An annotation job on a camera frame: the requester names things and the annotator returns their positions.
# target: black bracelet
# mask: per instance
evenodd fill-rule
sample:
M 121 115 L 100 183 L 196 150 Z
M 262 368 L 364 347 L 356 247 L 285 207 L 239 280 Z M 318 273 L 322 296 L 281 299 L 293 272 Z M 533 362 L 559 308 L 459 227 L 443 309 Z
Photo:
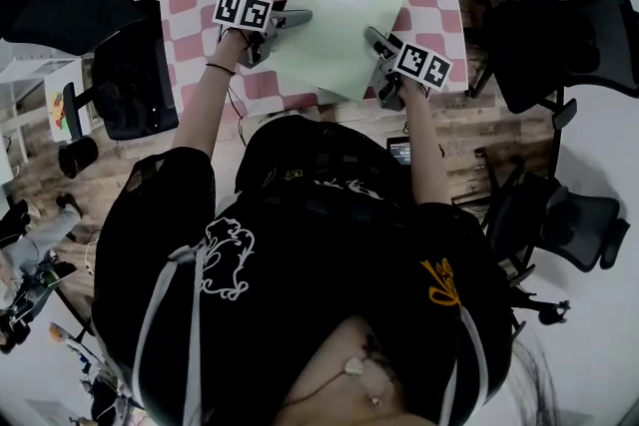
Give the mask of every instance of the black bracelet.
M 220 66 L 218 64 L 207 63 L 207 66 L 211 66 L 212 68 L 218 68 L 220 70 L 226 71 L 232 77 L 235 77 L 235 72 L 231 71 L 229 68 L 225 68 L 224 66 Z

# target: light green paper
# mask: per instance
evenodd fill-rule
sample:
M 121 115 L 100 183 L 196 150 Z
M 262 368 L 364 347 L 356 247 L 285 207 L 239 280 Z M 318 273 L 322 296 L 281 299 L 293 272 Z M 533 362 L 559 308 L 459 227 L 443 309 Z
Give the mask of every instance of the light green paper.
M 266 61 L 300 84 L 361 100 L 377 62 L 363 33 L 371 26 L 388 34 L 403 0 L 289 0 L 287 9 L 310 9 L 306 25 L 281 33 Z

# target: person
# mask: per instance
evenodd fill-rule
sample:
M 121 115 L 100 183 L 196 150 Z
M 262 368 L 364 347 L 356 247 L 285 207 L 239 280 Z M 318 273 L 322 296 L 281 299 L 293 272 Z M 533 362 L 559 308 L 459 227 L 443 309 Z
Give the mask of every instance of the person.
M 35 207 L 22 200 L 4 214 L 0 219 L 0 247 L 6 246 L 26 234 L 27 225 L 31 222 L 30 210 L 32 213 L 39 213 Z
M 49 251 L 55 248 L 82 218 L 82 211 L 73 196 L 66 194 L 56 199 L 58 213 L 46 220 L 41 220 L 17 241 L 0 250 L 0 309 L 7 309 L 14 304 L 22 283 L 29 280 L 25 298 L 34 305 L 31 317 L 35 317 L 44 306 L 46 298 L 53 291 L 51 279 L 59 280 L 75 270 L 70 263 L 58 263 L 63 272 L 47 275 L 47 282 L 38 278 L 43 273 L 43 263 Z
M 274 119 L 235 201 L 211 166 L 246 34 L 224 34 L 173 147 L 133 167 L 97 246 L 106 360 L 158 424 L 463 424 L 504 381 L 507 280 L 451 205 L 422 87 L 411 180 L 338 124 Z

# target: black office chair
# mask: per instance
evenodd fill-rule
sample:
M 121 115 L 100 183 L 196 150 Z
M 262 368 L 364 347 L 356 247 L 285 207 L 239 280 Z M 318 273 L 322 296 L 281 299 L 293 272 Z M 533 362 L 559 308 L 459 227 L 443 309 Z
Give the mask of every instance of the black office chair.
M 2 37 L 82 56 L 147 15 L 134 0 L 21 0 Z
M 467 39 L 488 59 L 476 98 L 494 73 L 508 109 L 522 113 L 539 104 L 560 130 L 577 104 L 563 105 L 563 88 L 592 84 L 639 98 L 639 15 L 630 0 L 506 0 L 484 8 L 483 29 Z M 557 92 L 557 102 L 547 98 Z
M 128 141 L 173 130 L 178 126 L 162 35 L 160 3 L 138 3 L 149 17 L 129 25 L 95 51 L 93 87 L 75 95 L 64 89 L 67 125 L 81 137 L 78 111 L 93 101 L 109 137 Z
M 555 179 L 524 174 L 523 165 L 515 172 L 486 214 L 486 235 L 499 260 L 509 259 L 524 276 L 534 268 L 528 263 L 535 247 L 560 255 L 584 272 L 597 261 L 602 269 L 614 265 L 630 227 L 619 218 L 616 199 L 573 194 Z
M 109 137 L 139 139 L 178 126 L 164 51 L 160 4 L 143 0 L 13 0 L 7 41 L 35 43 L 72 55 L 95 52 L 93 87 L 76 97 L 64 88 L 72 139 L 82 137 L 78 110 L 94 102 Z

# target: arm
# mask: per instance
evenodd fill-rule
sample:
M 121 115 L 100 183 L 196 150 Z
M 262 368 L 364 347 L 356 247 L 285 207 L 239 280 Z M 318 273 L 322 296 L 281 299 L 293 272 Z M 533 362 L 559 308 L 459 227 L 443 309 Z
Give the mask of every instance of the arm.
M 399 95 L 406 104 L 410 137 L 410 172 L 412 195 L 418 205 L 444 203 L 450 205 L 446 169 L 437 143 L 435 126 L 428 99 L 414 80 L 402 79 Z
M 246 45 L 246 39 L 240 31 L 229 31 L 209 62 L 234 71 Z M 207 66 L 182 115 L 173 138 L 173 148 L 194 148 L 202 150 L 209 157 L 213 155 L 229 82 L 231 75 L 225 70 Z

